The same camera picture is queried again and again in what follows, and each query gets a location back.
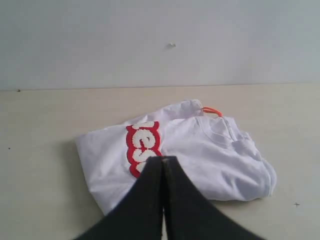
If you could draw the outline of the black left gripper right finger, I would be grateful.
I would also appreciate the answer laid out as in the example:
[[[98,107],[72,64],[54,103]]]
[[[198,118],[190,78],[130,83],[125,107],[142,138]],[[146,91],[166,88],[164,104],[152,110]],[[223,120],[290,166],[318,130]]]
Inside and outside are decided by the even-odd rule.
[[[187,177],[176,157],[162,159],[161,184],[167,239],[261,239],[207,200]]]

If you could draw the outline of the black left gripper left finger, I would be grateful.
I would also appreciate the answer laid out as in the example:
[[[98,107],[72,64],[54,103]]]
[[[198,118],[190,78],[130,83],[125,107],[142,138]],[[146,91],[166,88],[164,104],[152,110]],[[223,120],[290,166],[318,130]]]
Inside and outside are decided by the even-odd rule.
[[[150,157],[125,197],[80,240],[160,240],[163,227],[162,160]]]

